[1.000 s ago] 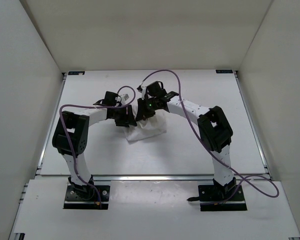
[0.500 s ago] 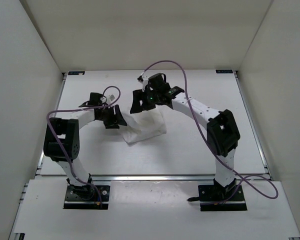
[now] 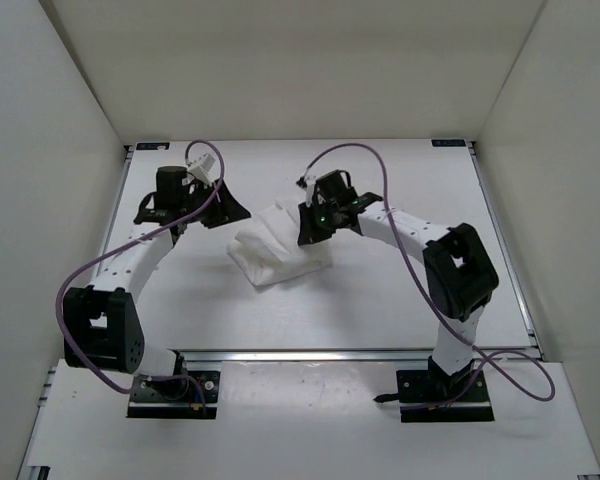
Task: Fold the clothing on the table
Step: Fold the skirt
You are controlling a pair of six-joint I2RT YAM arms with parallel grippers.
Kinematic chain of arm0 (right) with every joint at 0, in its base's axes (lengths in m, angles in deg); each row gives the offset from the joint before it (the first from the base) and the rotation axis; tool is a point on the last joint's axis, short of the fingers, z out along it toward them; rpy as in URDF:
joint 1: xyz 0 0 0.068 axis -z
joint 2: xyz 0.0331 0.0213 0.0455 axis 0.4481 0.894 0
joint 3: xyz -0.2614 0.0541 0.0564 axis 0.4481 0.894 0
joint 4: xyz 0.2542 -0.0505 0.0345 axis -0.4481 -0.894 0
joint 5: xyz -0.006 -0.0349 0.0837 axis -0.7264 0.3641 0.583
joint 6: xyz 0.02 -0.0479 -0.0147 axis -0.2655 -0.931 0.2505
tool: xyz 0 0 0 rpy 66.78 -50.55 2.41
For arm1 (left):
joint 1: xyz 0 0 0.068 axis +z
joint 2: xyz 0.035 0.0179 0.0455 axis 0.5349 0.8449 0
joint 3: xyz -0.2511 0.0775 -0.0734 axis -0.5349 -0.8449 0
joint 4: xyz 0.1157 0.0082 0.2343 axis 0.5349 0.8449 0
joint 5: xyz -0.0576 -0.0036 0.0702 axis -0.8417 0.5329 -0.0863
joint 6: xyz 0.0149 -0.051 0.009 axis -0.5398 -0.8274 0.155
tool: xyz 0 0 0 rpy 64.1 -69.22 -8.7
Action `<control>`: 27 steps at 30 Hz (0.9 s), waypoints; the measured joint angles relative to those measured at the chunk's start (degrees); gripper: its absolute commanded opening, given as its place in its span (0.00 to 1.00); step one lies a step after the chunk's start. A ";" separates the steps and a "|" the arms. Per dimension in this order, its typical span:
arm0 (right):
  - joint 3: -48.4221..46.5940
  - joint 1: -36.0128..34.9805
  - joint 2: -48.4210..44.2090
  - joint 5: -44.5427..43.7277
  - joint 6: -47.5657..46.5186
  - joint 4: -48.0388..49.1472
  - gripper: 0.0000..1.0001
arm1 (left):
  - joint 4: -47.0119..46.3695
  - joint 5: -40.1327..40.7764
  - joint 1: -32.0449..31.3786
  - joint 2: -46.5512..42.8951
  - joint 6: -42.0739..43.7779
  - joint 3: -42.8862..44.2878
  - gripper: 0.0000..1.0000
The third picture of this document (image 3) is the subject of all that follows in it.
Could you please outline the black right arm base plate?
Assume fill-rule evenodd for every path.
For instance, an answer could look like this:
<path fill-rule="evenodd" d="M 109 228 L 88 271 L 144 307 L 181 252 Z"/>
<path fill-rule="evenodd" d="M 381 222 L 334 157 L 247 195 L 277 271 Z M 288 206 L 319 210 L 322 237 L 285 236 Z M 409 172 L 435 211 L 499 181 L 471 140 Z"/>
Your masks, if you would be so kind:
<path fill-rule="evenodd" d="M 376 396 L 378 404 L 397 402 L 402 423 L 493 422 L 493 412 L 483 372 L 444 392 L 427 370 L 398 370 L 397 391 Z"/>

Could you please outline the white pleated skirt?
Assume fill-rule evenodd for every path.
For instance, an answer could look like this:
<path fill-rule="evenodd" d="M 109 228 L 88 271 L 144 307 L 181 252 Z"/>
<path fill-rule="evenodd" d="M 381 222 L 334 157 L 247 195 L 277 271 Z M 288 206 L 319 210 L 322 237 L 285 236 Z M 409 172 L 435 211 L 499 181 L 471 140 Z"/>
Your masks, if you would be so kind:
<path fill-rule="evenodd" d="M 227 254 L 256 288 L 279 284 L 333 264 L 330 244 L 300 246 L 301 199 L 284 196 L 255 213 L 226 247 Z"/>

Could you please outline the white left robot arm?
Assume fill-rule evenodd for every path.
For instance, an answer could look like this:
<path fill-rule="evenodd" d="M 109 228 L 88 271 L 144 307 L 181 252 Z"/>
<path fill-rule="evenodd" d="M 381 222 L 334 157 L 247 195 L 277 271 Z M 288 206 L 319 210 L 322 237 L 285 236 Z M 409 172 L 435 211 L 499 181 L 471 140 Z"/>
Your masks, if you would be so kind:
<path fill-rule="evenodd" d="M 142 199 L 133 220 L 133 246 L 115 254 L 88 286 L 63 296 L 62 318 L 72 338 L 65 343 L 67 363 L 151 377 L 165 397 L 183 395 L 189 373 L 182 356 L 147 343 L 136 301 L 189 224 L 213 229 L 250 217 L 222 180 L 203 179 L 184 166 L 160 167 L 156 190 Z"/>

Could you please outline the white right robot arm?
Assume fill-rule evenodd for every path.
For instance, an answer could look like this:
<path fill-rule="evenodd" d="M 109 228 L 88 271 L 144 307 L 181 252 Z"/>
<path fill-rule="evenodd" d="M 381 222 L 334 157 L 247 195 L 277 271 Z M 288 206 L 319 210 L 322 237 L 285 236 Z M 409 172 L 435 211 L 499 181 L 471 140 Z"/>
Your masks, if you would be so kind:
<path fill-rule="evenodd" d="M 424 267 L 426 299 L 441 316 L 428 387 L 440 400 L 453 399 L 464 388 L 478 321 L 499 285 L 476 229 L 467 223 L 433 224 L 391 207 L 378 194 L 358 194 L 344 170 L 319 178 L 306 174 L 297 185 L 305 191 L 298 206 L 300 246 L 324 242 L 347 229 L 393 246 Z"/>

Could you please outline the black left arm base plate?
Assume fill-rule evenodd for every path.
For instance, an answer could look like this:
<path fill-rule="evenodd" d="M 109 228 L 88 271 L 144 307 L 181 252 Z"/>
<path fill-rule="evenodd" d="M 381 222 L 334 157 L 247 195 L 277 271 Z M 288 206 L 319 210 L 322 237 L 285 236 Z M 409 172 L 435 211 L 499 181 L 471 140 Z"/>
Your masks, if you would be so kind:
<path fill-rule="evenodd" d="M 221 371 L 189 370 L 204 397 L 187 380 L 153 382 L 136 378 L 131 387 L 127 417 L 131 419 L 215 420 L 221 385 Z"/>

